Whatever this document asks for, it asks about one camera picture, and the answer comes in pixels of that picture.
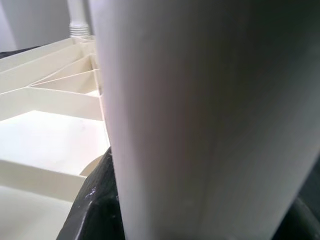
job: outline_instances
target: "white tube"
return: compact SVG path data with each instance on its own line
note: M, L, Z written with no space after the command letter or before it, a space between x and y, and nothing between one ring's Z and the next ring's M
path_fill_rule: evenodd
M90 35L86 20L84 0L67 0L70 15L70 36L87 37Z
M316 159L313 26L229 2L91 1L127 240L269 240Z

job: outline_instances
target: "black object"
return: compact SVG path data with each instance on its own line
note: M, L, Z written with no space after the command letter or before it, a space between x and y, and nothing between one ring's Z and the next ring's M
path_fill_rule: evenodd
M84 181L57 240L125 240L110 148Z

